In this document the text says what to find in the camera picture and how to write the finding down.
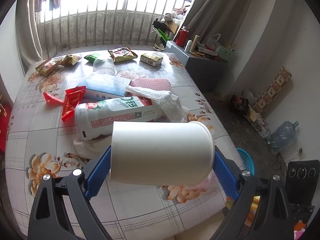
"plastic bottle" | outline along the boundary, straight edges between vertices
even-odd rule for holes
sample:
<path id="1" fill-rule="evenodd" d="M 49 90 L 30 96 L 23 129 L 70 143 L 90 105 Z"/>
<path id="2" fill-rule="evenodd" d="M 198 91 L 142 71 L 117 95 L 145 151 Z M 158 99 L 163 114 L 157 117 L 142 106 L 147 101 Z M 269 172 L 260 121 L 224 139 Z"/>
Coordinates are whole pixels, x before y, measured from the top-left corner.
<path id="1" fill-rule="evenodd" d="M 114 121 L 150 122 L 163 115 L 157 104 L 143 97 L 112 98 L 75 108 L 78 134 L 84 141 L 112 134 Z"/>
<path id="2" fill-rule="evenodd" d="M 179 32 L 178 39 L 176 41 L 177 46 L 180 46 L 180 47 L 184 46 L 189 36 L 189 31 L 190 31 L 189 27 L 186 27 L 186 26 L 182 27 L 181 31 Z"/>
<path id="3" fill-rule="evenodd" d="M 188 40 L 186 48 L 184 49 L 185 52 L 190 52 L 192 46 L 192 40 Z"/>
<path id="4" fill-rule="evenodd" d="M 267 144 L 269 147 L 271 147 L 274 154 L 277 154 L 296 138 L 295 128 L 298 125 L 298 121 L 295 123 L 285 121 L 276 129 L 273 134 L 270 135 L 270 139 L 267 140 Z"/>

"blue plastic basket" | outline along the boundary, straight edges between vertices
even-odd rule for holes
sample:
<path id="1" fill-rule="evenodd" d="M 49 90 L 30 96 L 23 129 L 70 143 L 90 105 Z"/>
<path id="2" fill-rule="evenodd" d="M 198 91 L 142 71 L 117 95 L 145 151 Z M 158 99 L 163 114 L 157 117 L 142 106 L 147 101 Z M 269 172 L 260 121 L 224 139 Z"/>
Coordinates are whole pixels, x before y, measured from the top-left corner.
<path id="1" fill-rule="evenodd" d="M 238 153 L 240 154 L 243 165 L 247 171 L 250 171 L 252 175 L 254 175 L 254 164 L 250 157 L 250 155 L 243 149 L 237 148 Z"/>

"beige curtain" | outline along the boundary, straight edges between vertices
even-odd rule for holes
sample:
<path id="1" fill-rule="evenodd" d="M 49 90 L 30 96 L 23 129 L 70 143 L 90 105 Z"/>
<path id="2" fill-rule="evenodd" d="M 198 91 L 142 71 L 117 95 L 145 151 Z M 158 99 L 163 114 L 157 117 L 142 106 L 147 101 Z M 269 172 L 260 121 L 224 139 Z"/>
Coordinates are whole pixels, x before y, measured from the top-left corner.
<path id="1" fill-rule="evenodd" d="M 42 49 L 36 28 L 35 0 L 17 0 L 16 33 L 22 64 L 26 70 L 42 60 Z"/>
<path id="2" fill-rule="evenodd" d="M 189 39 L 199 35 L 201 42 L 217 33 L 221 34 L 219 43 L 231 45 L 251 0 L 192 0 L 189 11 L 180 27 L 190 27 Z"/>

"white plastic bottle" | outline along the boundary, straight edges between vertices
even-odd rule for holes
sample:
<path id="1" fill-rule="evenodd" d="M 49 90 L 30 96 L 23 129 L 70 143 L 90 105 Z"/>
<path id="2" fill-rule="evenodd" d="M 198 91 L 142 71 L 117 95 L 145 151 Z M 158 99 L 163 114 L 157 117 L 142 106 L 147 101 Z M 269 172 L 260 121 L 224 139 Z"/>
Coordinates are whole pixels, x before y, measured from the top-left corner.
<path id="1" fill-rule="evenodd" d="M 192 46 L 192 40 L 188 40 L 186 48 L 184 49 L 185 52 L 190 52 Z"/>
<path id="2" fill-rule="evenodd" d="M 150 122 L 164 112 L 148 98 L 113 98 L 97 103 L 79 104 L 75 109 L 78 134 L 82 140 L 112 134 L 114 121 Z"/>

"red snack package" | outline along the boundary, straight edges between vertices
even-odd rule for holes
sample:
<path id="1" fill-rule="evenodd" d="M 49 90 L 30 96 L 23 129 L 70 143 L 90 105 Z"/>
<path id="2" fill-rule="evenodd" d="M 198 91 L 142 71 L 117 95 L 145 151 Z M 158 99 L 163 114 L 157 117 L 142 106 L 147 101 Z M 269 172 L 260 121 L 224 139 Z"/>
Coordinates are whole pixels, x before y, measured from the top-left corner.
<path id="1" fill-rule="evenodd" d="M 62 117 L 63 122 L 75 115 L 75 107 L 79 104 L 85 93 L 85 86 L 75 87 L 66 90 L 66 97 L 64 98 Z"/>
<path id="2" fill-rule="evenodd" d="M 43 93 L 43 96 L 44 96 L 44 99 L 46 102 L 50 102 L 50 101 L 56 101 L 56 102 L 59 102 L 59 103 L 62 103 L 63 104 L 63 100 L 59 99 L 59 98 L 55 98 L 53 95 L 50 95 L 46 92 Z"/>

